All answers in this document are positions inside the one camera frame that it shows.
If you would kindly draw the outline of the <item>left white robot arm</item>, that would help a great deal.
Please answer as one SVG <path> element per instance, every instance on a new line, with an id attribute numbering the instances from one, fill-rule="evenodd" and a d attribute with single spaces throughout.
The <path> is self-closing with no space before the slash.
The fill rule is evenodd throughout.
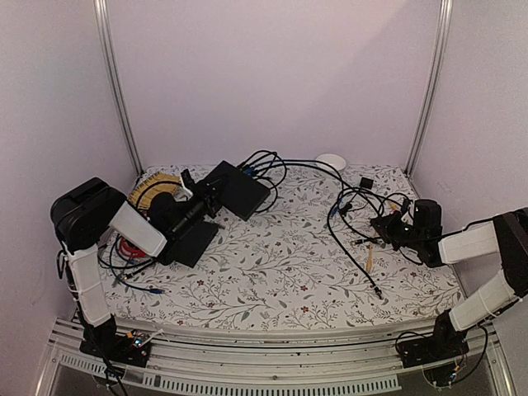
<path id="1" fill-rule="evenodd" d="M 106 364 L 147 365 L 152 338 L 137 331 L 125 336 L 116 332 L 99 274 L 97 244 L 105 231 L 114 229 L 157 263 L 193 267 L 218 233 L 218 225 L 205 218 L 213 218 L 219 211 L 226 179 L 195 182 L 183 172 L 180 184 L 191 192 L 188 200 L 177 201 L 168 192 L 159 193 L 147 216 L 98 177 L 53 203 L 50 218 L 65 255 L 58 271 L 67 278 L 78 304 L 84 327 L 82 353 L 101 357 Z"/>

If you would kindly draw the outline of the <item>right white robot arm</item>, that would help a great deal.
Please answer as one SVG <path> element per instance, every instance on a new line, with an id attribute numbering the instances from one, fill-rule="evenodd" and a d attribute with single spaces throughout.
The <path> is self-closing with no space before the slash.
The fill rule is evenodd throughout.
<path id="1" fill-rule="evenodd" d="M 499 316 L 527 295 L 527 209 L 520 208 L 446 233 L 442 208 L 430 199 L 417 200 L 411 221 L 404 211 L 378 215 L 370 225 L 393 249 L 409 248 L 432 269 L 442 266 L 486 264 L 471 293 L 440 313 L 430 336 L 398 341 L 396 351 L 404 367 L 426 365 L 462 356 L 469 350 L 468 331 Z"/>

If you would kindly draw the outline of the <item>black TP-Link network switch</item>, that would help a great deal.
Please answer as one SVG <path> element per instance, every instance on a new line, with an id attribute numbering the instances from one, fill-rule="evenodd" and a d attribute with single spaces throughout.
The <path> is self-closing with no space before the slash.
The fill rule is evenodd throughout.
<path id="1" fill-rule="evenodd" d="M 217 165 L 205 181 L 219 191 L 216 200 L 244 221 L 248 221 L 271 194 L 267 186 L 226 161 Z"/>

